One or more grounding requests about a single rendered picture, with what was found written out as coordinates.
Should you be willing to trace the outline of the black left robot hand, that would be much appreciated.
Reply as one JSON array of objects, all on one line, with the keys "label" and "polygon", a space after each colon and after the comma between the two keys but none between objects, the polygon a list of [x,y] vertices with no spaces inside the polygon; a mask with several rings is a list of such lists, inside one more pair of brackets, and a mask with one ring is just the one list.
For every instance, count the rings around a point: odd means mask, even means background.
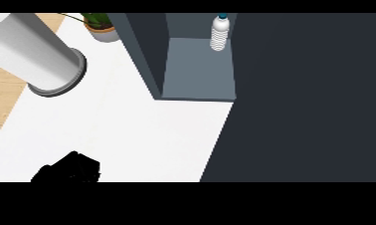
[{"label": "black left robot hand", "polygon": [[77,151],[70,151],[52,164],[45,164],[30,181],[35,183],[97,182],[100,178],[100,162]]}]

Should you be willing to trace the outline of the dark grey cabinet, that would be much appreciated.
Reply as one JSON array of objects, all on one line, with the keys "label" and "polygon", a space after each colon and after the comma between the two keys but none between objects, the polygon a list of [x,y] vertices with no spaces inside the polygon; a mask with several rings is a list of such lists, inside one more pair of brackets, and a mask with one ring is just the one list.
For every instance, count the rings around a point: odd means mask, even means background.
[{"label": "dark grey cabinet", "polygon": [[209,46],[212,13],[111,13],[119,39],[151,97],[166,101],[235,99],[231,47]]}]

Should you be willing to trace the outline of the clear plastic water bottle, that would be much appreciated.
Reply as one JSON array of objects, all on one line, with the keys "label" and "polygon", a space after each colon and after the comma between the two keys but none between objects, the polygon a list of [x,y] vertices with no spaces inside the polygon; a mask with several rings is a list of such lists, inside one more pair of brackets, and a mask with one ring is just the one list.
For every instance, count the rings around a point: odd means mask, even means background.
[{"label": "clear plastic water bottle", "polygon": [[209,46],[218,52],[225,47],[229,22],[225,13],[219,13],[210,24]]}]

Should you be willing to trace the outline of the dark grey cabinet door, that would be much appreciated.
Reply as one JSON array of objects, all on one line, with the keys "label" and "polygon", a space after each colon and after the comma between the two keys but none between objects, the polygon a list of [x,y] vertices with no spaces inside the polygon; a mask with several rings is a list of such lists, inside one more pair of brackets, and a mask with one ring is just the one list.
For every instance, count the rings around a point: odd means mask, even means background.
[{"label": "dark grey cabinet door", "polygon": [[241,14],[204,181],[376,181],[376,14]]}]

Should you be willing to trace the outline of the potted green plant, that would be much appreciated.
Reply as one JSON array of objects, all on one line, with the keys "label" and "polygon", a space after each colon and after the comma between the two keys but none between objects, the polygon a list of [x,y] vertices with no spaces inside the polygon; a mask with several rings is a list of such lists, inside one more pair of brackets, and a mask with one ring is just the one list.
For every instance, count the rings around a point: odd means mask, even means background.
[{"label": "potted green plant", "polygon": [[114,25],[105,13],[82,13],[82,18],[63,13],[63,16],[77,20],[86,28],[92,38],[103,43],[111,43],[119,40]]}]

